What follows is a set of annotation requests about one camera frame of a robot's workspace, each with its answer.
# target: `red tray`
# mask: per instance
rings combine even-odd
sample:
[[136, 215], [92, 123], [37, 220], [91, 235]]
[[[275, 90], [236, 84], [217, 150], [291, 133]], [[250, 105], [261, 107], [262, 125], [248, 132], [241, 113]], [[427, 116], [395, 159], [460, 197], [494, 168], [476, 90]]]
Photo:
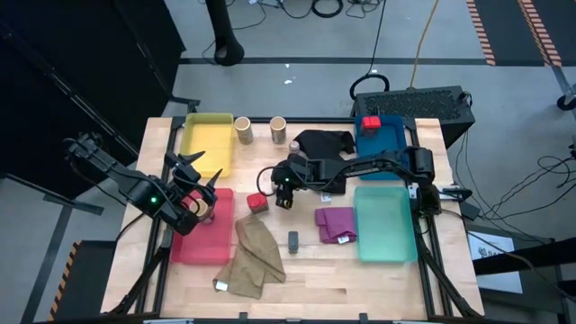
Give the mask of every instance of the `red tray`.
[[[210, 224], [199, 223], [186, 236], [174, 233], [170, 260], [187, 265], [225, 265], [230, 260], [232, 226], [234, 224], [234, 192], [216, 189], [218, 201], [214, 206], [214, 220]], [[192, 197], [200, 198], [198, 193]], [[190, 198], [183, 203], [189, 205]]]

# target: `red block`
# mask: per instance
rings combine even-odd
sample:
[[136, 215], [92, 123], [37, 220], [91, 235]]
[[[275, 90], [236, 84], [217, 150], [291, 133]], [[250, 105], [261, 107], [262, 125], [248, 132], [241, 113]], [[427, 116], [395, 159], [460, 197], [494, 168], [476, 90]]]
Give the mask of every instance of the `red block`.
[[380, 117], [378, 116], [365, 116], [362, 117], [362, 136], [373, 137], [378, 133], [380, 129]]
[[377, 130], [382, 126], [380, 124], [380, 117], [378, 116], [365, 116], [362, 118], [362, 128], [367, 130]]
[[265, 212], [268, 210], [268, 200], [261, 193], [252, 193], [246, 198], [246, 201], [252, 213]]

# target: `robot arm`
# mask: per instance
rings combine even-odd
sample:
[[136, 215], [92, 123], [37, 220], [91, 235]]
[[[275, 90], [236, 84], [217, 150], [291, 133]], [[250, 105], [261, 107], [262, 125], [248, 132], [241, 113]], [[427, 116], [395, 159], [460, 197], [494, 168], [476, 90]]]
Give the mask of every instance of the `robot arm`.
[[[406, 167], [404, 162], [408, 162], [410, 167]], [[290, 154], [272, 172], [272, 182], [277, 186], [276, 205], [291, 209], [294, 190], [321, 191], [340, 176], [362, 176], [382, 171], [393, 172], [407, 182], [417, 183], [426, 193], [437, 193], [437, 190], [432, 190], [434, 159], [432, 151], [427, 148], [386, 150], [369, 157], [349, 160], [307, 159]]]
[[98, 147], [94, 135], [85, 134], [78, 140], [65, 139], [65, 142], [70, 143], [67, 150], [71, 162], [88, 162], [98, 168], [118, 184], [120, 194], [134, 207], [151, 218], [161, 218], [182, 235], [190, 233], [201, 221], [195, 213], [181, 204], [190, 192], [199, 192], [210, 207], [216, 203], [214, 184], [220, 172], [204, 186], [198, 184], [201, 175], [191, 166], [191, 163], [204, 152], [191, 156], [166, 153], [165, 163], [174, 173], [174, 179], [166, 184], [155, 175], [144, 175], [140, 171], [129, 170], [123, 166]]

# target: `wooden tabletop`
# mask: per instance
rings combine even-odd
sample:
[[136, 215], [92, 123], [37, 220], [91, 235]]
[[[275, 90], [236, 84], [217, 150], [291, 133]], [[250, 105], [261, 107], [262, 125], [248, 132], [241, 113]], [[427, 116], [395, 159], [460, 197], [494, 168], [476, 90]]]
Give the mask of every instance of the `wooden tabletop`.
[[[151, 118], [142, 141], [137, 169], [145, 174], [160, 176], [171, 119]], [[442, 138], [438, 120], [416, 120], [420, 146], [434, 152], [436, 185], [450, 185], [452, 169]], [[253, 124], [254, 142], [242, 145], [234, 139], [232, 172], [219, 179], [217, 187], [231, 188], [235, 194], [235, 219], [249, 214], [246, 196], [256, 189], [256, 176], [263, 167], [274, 166], [286, 158], [287, 143], [275, 145], [270, 138], [268, 124]], [[352, 124], [288, 124], [287, 139], [303, 130], [350, 131]], [[183, 131], [180, 130], [175, 151], [179, 150]], [[343, 155], [353, 158], [355, 155]], [[261, 179], [263, 188], [270, 188], [269, 174]], [[260, 300], [215, 292], [212, 279], [221, 266], [180, 265], [171, 263], [166, 278], [162, 317], [229, 318], [235, 319], [245, 311], [251, 319], [324, 319], [356, 320], [361, 312], [370, 320], [424, 320], [426, 310], [422, 295], [418, 263], [405, 265], [363, 264], [357, 259], [356, 243], [328, 245], [320, 242], [314, 223], [314, 210], [329, 206], [352, 206], [356, 186], [402, 185], [398, 181], [361, 181], [350, 178], [345, 195], [332, 195], [331, 202], [321, 202], [320, 195], [311, 191], [295, 192], [291, 211], [274, 206], [258, 214], [278, 242], [285, 283], [266, 283]], [[442, 202], [442, 208], [459, 212], [456, 202]], [[126, 209], [122, 226], [139, 212], [132, 206]], [[151, 219], [136, 223], [116, 248], [102, 311], [117, 305], [132, 287], [142, 271]], [[445, 272], [460, 294], [479, 313], [483, 313], [480, 292], [468, 250], [463, 221], [452, 214], [436, 216], [436, 227]], [[288, 253], [288, 231], [299, 232], [298, 254]], [[238, 238], [234, 232], [231, 254]], [[146, 311], [152, 309], [157, 273], [148, 284]], [[429, 271], [436, 314], [442, 314], [437, 280]]]

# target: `concrete floor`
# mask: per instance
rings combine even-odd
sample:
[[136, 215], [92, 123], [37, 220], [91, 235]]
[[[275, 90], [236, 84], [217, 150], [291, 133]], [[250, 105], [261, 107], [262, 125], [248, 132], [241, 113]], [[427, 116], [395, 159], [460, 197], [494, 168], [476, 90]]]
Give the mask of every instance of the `concrete floor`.
[[[306, 12], [309, 1], [287, 0], [292, 14]], [[419, 35], [428, 18], [431, 0], [390, 0], [382, 26], [378, 58], [413, 58]], [[482, 59], [480, 44], [464, 1], [441, 1], [424, 43], [422, 57], [432, 59]], [[200, 58], [212, 42], [210, 20], [196, 1], [166, 0], [188, 51], [183, 58]], [[259, 26], [237, 31], [248, 58], [314, 57], [369, 58], [374, 45], [379, 12], [364, 20], [341, 14], [333, 19], [314, 15], [295, 21], [283, 12], [265, 8], [267, 18]], [[256, 5], [238, 0], [229, 8], [235, 27], [255, 23], [262, 17]], [[459, 46], [452, 40], [458, 39]], [[208, 64], [181, 65], [174, 94], [202, 100], [202, 112], [227, 112], [252, 116], [347, 116], [352, 101], [349, 86], [363, 75], [365, 64], [245, 64], [218, 67]], [[406, 88], [412, 66], [376, 65], [391, 80], [391, 89]], [[563, 69], [569, 81], [576, 82], [576, 67]], [[561, 95], [549, 67], [420, 66], [415, 87], [460, 85], [473, 95], [476, 123], [470, 129], [468, 162], [478, 185], [478, 193], [490, 204], [496, 203], [512, 185], [537, 170], [536, 161], [544, 155], [569, 156], [568, 145], [576, 121], [554, 103]], [[378, 82], [366, 82], [358, 92], [379, 91]], [[185, 114], [180, 104], [170, 103], [165, 116]], [[460, 148], [449, 149], [451, 164]], [[472, 188], [470, 175], [461, 160], [459, 175]], [[502, 208], [502, 214], [527, 210], [553, 201], [567, 187], [556, 189], [562, 175], [548, 175], [528, 187]], [[105, 182], [104, 188], [114, 190]], [[0, 268], [0, 311], [3, 322], [15, 323], [23, 310], [52, 231], [59, 206], [41, 200], [41, 194], [4, 180], [0, 183], [0, 251], [5, 260]], [[543, 237], [566, 239], [576, 236], [572, 204], [568, 193], [547, 209], [510, 219], [520, 229]], [[74, 211], [50, 274], [36, 320], [45, 320], [56, 292], [69, 247], [78, 239], [112, 240], [122, 222], [122, 206], [91, 190], [78, 200], [105, 208], [102, 216]], [[565, 267], [564, 277], [576, 279], [576, 268]], [[501, 320], [554, 323], [549, 314], [534, 313], [508, 306], [485, 303], [488, 317]]]

